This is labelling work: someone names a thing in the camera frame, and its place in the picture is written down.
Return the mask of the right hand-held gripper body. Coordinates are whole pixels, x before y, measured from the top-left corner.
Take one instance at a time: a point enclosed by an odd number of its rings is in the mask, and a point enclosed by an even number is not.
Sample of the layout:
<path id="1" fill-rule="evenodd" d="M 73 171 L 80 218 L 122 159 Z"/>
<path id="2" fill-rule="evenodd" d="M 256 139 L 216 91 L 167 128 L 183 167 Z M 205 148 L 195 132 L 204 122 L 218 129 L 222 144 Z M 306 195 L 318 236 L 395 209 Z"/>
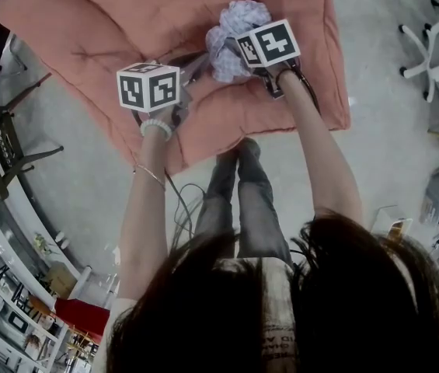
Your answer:
<path id="1" fill-rule="evenodd" d="M 297 69 L 300 50 L 290 23 L 282 19 L 258 26 L 236 37 L 236 44 L 246 67 L 263 80 L 270 96 L 281 98 L 284 92 L 276 77 L 269 73 L 269 68 L 283 64 L 292 71 Z"/>

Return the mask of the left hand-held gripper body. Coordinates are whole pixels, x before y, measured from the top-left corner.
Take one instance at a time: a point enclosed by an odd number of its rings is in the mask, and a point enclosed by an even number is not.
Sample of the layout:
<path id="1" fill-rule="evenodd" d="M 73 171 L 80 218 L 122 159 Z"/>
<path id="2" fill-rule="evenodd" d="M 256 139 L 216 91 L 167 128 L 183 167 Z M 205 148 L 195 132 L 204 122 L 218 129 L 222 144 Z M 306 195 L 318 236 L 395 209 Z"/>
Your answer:
<path id="1" fill-rule="evenodd" d="M 156 63 L 135 63 L 119 70 L 120 105 L 132 112 L 138 124 L 172 107 L 172 124 L 180 125 L 188 116 L 190 102 L 181 75 L 182 70 L 176 66 Z"/>

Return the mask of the light blue cloth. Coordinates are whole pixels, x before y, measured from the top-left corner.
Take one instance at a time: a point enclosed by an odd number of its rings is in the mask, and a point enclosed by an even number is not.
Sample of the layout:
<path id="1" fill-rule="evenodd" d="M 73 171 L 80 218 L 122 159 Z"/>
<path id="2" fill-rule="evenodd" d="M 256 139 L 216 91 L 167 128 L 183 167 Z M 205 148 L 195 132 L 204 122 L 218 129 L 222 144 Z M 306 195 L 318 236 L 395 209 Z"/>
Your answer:
<path id="1" fill-rule="evenodd" d="M 232 83 L 237 78 L 249 78 L 250 70 L 239 52 L 232 51 L 227 41 L 253 30 L 257 26 L 270 23 L 271 14 L 262 2 L 238 0 L 222 9 L 219 24 L 211 28 L 205 37 L 213 78 L 219 82 Z"/>

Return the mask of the pink cushioned sofa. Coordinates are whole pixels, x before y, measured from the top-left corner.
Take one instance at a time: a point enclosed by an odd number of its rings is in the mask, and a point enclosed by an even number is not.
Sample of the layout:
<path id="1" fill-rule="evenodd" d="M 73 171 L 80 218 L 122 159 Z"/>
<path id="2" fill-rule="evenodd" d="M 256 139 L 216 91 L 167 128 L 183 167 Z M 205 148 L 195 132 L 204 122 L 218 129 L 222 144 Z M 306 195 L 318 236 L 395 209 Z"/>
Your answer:
<path id="1" fill-rule="evenodd" d="M 0 23 L 24 41 L 86 105 L 121 155 L 135 164 L 142 136 L 122 107 L 117 72 L 170 61 L 205 48 L 207 31 L 235 0 L 0 0 Z M 301 51 L 301 70 L 326 126 L 350 127 L 343 53 L 333 0 L 255 0 L 286 19 Z"/>

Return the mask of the person's left forearm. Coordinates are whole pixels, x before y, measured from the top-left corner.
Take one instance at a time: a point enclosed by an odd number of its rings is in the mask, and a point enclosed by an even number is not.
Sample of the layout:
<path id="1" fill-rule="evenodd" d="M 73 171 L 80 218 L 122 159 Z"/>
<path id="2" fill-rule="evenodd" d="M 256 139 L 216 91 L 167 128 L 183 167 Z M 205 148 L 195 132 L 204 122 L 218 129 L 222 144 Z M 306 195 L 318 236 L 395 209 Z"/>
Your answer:
<path id="1" fill-rule="evenodd" d="M 167 257 L 165 152 L 165 132 L 149 127 L 121 228 L 119 298 L 138 300 Z"/>

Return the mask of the person's right forearm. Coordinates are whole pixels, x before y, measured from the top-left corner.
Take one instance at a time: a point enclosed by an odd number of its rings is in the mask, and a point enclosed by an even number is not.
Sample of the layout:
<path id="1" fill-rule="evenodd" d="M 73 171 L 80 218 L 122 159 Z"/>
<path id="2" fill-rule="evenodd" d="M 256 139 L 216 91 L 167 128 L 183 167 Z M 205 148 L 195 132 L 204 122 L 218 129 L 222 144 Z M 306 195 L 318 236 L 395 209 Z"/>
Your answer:
<path id="1" fill-rule="evenodd" d="M 278 75 L 278 84 L 300 138 L 315 215 L 334 212 L 360 224 L 363 214 L 356 180 L 307 89 L 291 70 Z"/>

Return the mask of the person's grey trousers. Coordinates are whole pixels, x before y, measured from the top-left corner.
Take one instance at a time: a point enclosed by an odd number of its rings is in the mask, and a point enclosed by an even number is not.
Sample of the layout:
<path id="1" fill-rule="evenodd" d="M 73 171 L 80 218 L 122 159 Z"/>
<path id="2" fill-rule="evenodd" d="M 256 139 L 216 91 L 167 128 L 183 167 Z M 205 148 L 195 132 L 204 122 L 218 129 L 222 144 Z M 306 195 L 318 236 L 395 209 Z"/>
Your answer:
<path id="1" fill-rule="evenodd" d="M 260 147 L 244 138 L 217 156 L 195 226 L 196 235 L 215 237 L 232 230 L 231 199 L 239 198 L 239 258 L 274 257 L 292 264 L 274 209 L 270 181 L 260 163 Z"/>

